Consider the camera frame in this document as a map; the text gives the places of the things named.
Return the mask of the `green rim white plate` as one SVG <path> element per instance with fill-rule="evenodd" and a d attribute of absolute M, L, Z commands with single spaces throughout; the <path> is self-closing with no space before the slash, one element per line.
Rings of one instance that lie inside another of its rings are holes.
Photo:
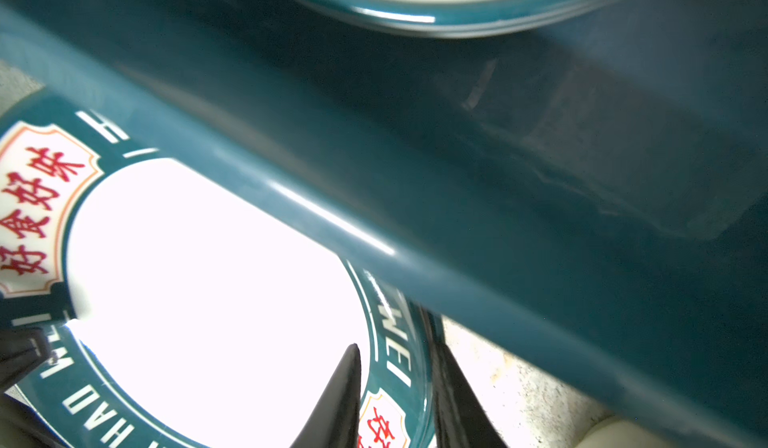
<path fill-rule="evenodd" d="M 423 323 L 395 288 L 104 115 L 1 99 L 1 323 L 72 447 L 286 447 L 350 345 L 357 447 L 435 445 Z"/>

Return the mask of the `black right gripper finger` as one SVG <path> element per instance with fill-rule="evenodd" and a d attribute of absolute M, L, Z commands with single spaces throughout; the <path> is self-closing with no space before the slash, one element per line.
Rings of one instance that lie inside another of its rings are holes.
<path fill-rule="evenodd" d="M 431 346 L 437 446 L 506 448 L 444 342 Z"/>
<path fill-rule="evenodd" d="M 1 446 L 5 448 L 65 448 L 55 435 L 27 405 L 1 395 Z"/>
<path fill-rule="evenodd" d="M 354 448 L 358 445 L 360 351 L 349 345 L 291 448 Z"/>
<path fill-rule="evenodd" d="M 42 328 L 4 329 L 0 342 L 0 389 L 7 391 L 52 354 L 51 345 Z"/>

